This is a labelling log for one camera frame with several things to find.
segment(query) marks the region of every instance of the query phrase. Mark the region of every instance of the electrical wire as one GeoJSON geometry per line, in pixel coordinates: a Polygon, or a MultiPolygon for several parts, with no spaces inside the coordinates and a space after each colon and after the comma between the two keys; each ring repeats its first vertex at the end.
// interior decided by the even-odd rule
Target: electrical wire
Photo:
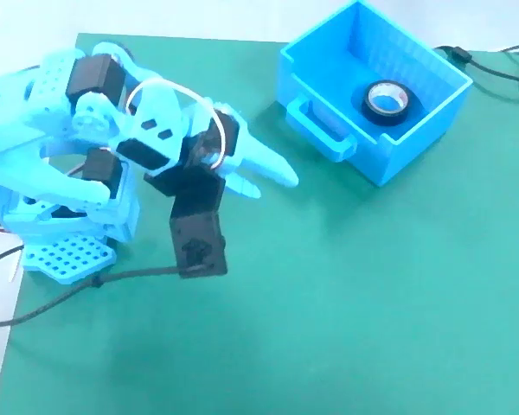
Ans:
{"type": "MultiPolygon", "coordinates": [[[[16,246],[15,248],[9,249],[6,252],[2,252],[0,254],[0,260],[8,257],[9,255],[21,251],[23,249],[23,245],[16,246]]],[[[203,268],[203,265],[198,265],[195,267],[190,267],[186,269],[185,271],[198,271],[203,268]]],[[[66,302],[69,298],[75,296],[76,294],[80,293],[81,291],[87,289],[87,288],[99,288],[104,284],[112,283],[114,281],[120,281],[122,279],[127,278],[135,278],[135,277],[147,277],[147,276],[154,276],[154,275],[174,275],[181,271],[180,268],[176,266],[165,266],[165,267],[159,267],[159,268],[147,268],[142,270],[134,270],[134,271],[122,271],[117,272],[113,274],[95,274],[94,276],[84,279],[78,284],[74,285],[70,290],[64,292],[54,300],[50,301],[49,303],[44,304],[43,306],[39,307],[38,309],[35,309],[23,316],[19,316],[16,318],[12,318],[11,320],[1,321],[0,327],[12,327],[19,324],[22,324],[24,322],[28,322],[29,320],[32,320],[41,314],[45,313],[46,311],[49,311],[53,309],[54,307],[60,305],[61,303],[66,302]]]]}
{"type": "MultiPolygon", "coordinates": [[[[518,48],[519,48],[519,45],[516,45],[511,48],[506,48],[502,52],[510,52],[510,51],[514,51],[518,48]]],[[[497,71],[490,67],[487,67],[485,65],[482,65],[481,63],[478,63],[477,61],[474,61],[472,54],[470,54],[466,50],[460,48],[459,46],[456,46],[456,47],[439,46],[436,49],[440,49],[440,50],[444,51],[448,56],[453,58],[455,61],[459,61],[464,64],[471,64],[473,67],[475,67],[483,72],[489,73],[490,75],[494,75],[494,76],[497,76],[498,78],[503,78],[506,80],[513,80],[513,81],[519,82],[519,76],[500,72],[500,71],[497,71]]]]}
{"type": "Polygon", "coordinates": [[[219,157],[217,157],[217,160],[211,165],[211,169],[217,168],[223,162],[223,157],[225,156],[225,152],[227,151],[226,150],[226,148],[227,148],[226,136],[227,135],[225,133],[225,128],[223,127],[223,124],[221,123],[221,119],[219,118],[219,115],[217,115],[217,112],[215,112],[215,108],[211,104],[209,104],[209,102],[205,98],[203,98],[201,95],[198,95],[191,89],[188,89],[186,86],[179,85],[179,84],[173,82],[172,80],[167,80],[165,78],[149,78],[147,80],[144,80],[140,84],[138,84],[137,87],[131,91],[131,93],[129,94],[129,97],[127,98],[127,102],[125,103],[125,112],[127,112],[128,114],[131,114],[131,109],[129,108],[129,106],[131,105],[131,102],[134,100],[137,93],[142,91],[142,89],[145,86],[149,86],[152,84],[163,84],[184,95],[187,95],[188,97],[195,100],[197,103],[202,105],[204,108],[206,108],[211,113],[211,116],[215,122],[215,125],[217,126],[217,129],[219,130],[220,140],[221,140],[221,150],[220,150],[219,157]]]}
{"type": "Polygon", "coordinates": [[[501,49],[500,52],[515,52],[518,49],[519,49],[519,45],[515,45],[515,46],[510,46],[509,48],[506,48],[506,49],[501,49]]]}

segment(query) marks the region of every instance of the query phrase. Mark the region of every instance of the robotic arm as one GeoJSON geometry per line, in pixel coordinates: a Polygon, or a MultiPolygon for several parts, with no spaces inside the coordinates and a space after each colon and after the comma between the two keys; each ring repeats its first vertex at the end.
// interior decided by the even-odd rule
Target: robotic arm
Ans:
{"type": "Polygon", "coordinates": [[[194,97],[181,108],[174,88],[189,92],[109,42],[0,77],[0,224],[22,238],[26,269],[71,284],[113,264],[106,242],[133,237],[135,170],[143,169],[151,186],[175,197],[170,230],[180,275],[227,273],[218,215],[225,188],[260,197],[238,168],[287,187],[298,178],[230,106],[194,97]],[[69,154],[86,157],[81,177],[45,161],[69,154]]]}

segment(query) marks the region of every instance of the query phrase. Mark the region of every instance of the perforated plate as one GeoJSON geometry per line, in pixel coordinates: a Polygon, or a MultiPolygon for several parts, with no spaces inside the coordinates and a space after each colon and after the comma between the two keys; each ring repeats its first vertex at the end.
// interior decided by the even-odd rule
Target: perforated plate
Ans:
{"type": "Polygon", "coordinates": [[[115,251],[94,237],[73,236],[52,245],[25,247],[23,266],[71,284],[115,263],[115,251]]]}

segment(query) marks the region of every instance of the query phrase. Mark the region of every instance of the blue 3d-printed part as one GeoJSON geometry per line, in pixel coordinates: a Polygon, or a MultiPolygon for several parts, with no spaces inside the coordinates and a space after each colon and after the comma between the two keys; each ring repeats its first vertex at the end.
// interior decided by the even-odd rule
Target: blue 3d-printed part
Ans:
{"type": "Polygon", "coordinates": [[[472,80],[361,0],[281,51],[278,101],[288,123],[333,162],[383,185],[443,136],[472,80]],[[407,119],[380,126],[362,113],[370,84],[413,93],[407,119]]]}
{"type": "Polygon", "coordinates": [[[227,272],[217,218],[223,190],[260,197],[237,169],[298,185],[286,160],[252,137],[228,105],[208,101],[227,132],[215,170],[220,135],[202,106],[181,108],[175,91],[154,83],[126,112],[126,92],[150,78],[160,77],[109,42],[90,55],[60,51],[0,77],[0,224],[22,238],[26,269],[71,284],[113,264],[107,240],[130,241],[138,223],[136,169],[176,198],[170,225],[177,265],[182,276],[202,267],[187,277],[227,272]],[[82,176],[45,161],[71,154],[86,157],[82,176]]]}

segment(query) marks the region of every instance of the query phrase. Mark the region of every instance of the black cable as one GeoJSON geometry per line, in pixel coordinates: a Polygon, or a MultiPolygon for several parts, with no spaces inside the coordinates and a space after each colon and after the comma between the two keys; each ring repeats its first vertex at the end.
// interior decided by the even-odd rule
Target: black cable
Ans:
{"type": "Polygon", "coordinates": [[[519,45],[510,46],[509,48],[502,49],[500,52],[515,52],[519,49],[519,45]]]}
{"type": "MultiPolygon", "coordinates": [[[[516,48],[519,48],[519,45],[511,47],[511,48],[504,49],[503,51],[504,52],[509,52],[511,50],[515,50],[516,48]]],[[[458,61],[458,62],[464,63],[464,64],[471,64],[475,68],[477,68],[477,69],[479,69],[479,70],[481,70],[483,72],[489,73],[490,75],[494,75],[494,76],[497,76],[499,78],[504,78],[506,80],[514,80],[514,81],[519,82],[519,76],[511,75],[509,73],[500,72],[500,71],[497,71],[497,70],[492,69],[490,67],[486,67],[485,65],[482,65],[482,64],[478,63],[477,61],[474,61],[473,60],[473,55],[470,54],[469,52],[467,52],[466,50],[460,48],[459,46],[456,46],[456,47],[452,47],[452,46],[439,46],[436,49],[440,49],[440,50],[444,51],[448,56],[450,56],[455,61],[458,61]]]]}
{"type": "MultiPolygon", "coordinates": [[[[21,251],[23,249],[23,245],[16,246],[15,248],[9,249],[6,252],[3,252],[0,254],[0,259],[4,259],[11,255],[12,253],[21,251]]],[[[189,270],[185,271],[196,271],[198,269],[202,268],[201,266],[193,267],[189,270]]],[[[64,303],[69,298],[73,297],[74,295],[80,293],[81,291],[85,290],[86,288],[99,288],[104,284],[111,283],[113,281],[119,281],[121,279],[126,278],[135,278],[135,277],[145,277],[145,276],[152,276],[152,275],[172,275],[177,274],[181,270],[177,268],[176,266],[166,266],[166,267],[160,267],[160,268],[148,268],[148,269],[142,269],[142,270],[134,270],[134,271],[123,271],[123,272],[117,272],[114,274],[96,274],[91,278],[85,279],[75,285],[70,290],[66,291],[65,293],[61,294],[56,299],[52,300],[49,303],[44,304],[42,307],[39,307],[36,310],[33,310],[23,316],[19,316],[16,318],[12,318],[11,320],[6,320],[3,322],[0,322],[0,327],[8,327],[8,326],[16,326],[18,324],[22,324],[24,322],[28,322],[29,320],[32,320],[35,317],[38,317],[39,315],[45,313],[48,310],[53,309],[53,307],[60,305],[61,303],[64,303]]]]}

